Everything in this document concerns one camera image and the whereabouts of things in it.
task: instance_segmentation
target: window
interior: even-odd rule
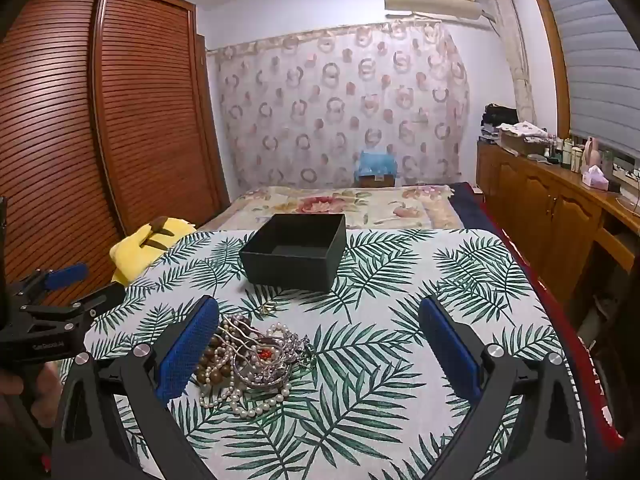
[[[571,134],[596,137],[640,158],[640,51],[634,40],[608,0],[548,3],[566,67]],[[553,31],[547,32],[552,41]]]

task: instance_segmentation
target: tissue box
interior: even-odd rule
[[[603,191],[607,191],[609,189],[609,181],[597,166],[591,166],[582,174],[582,182],[594,189],[601,189]]]
[[[240,250],[251,283],[329,292],[347,244],[343,214],[277,214]]]

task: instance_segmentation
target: curtain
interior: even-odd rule
[[[525,51],[520,22],[512,0],[489,0],[494,7],[496,29],[507,54],[507,62],[513,78],[516,95],[516,108],[521,121],[536,123],[536,111],[533,106],[529,63]]]
[[[315,30],[216,58],[243,190],[352,186],[362,150],[393,155],[400,184],[460,175],[469,86],[441,23]]]

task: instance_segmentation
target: folded clothes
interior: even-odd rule
[[[543,139],[548,139],[550,137],[548,132],[527,121],[514,125],[503,123],[498,126],[498,129],[504,132],[509,132],[517,137],[541,137]]]

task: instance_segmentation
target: yellow towel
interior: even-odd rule
[[[186,220],[166,216],[143,225],[110,249],[109,256],[116,265],[111,281],[129,285],[169,247],[195,231]]]

